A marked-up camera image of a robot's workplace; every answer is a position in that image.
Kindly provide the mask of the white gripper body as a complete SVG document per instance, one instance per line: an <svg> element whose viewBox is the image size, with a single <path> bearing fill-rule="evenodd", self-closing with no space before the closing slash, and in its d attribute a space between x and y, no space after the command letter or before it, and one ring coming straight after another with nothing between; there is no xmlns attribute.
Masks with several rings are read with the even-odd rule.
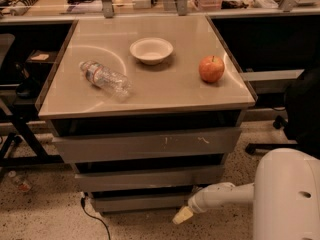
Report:
<svg viewBox="0 0 320 240"><path fill-rule="evenodd" d="M193 213L204 213L208 210L206 202L204 200L204 194L197 192L188 199L188 207Z"/></svg>

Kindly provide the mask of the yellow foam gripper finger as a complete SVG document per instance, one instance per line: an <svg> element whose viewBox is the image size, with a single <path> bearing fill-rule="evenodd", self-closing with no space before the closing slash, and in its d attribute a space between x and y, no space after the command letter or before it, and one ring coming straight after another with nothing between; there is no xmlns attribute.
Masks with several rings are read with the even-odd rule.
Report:
<svg viewBox="0 0 320 240"><path fill-rule="evenodd" d="M172 222L179 225L193 216L193 211L189 206L183 206L173 217Z"/></svg>

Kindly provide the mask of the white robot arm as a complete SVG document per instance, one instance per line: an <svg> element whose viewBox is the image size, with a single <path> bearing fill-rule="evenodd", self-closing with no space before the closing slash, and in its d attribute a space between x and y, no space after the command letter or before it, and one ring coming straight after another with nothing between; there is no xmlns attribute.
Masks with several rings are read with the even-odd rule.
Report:
<svg viewBox="0 0 320 240"><path fill-rule="evenodd" d="M173 222L229 203L253 205L253 240L320 240L320 160L294 149L271 150L260 160L252 183L202 188Z"/></svg>

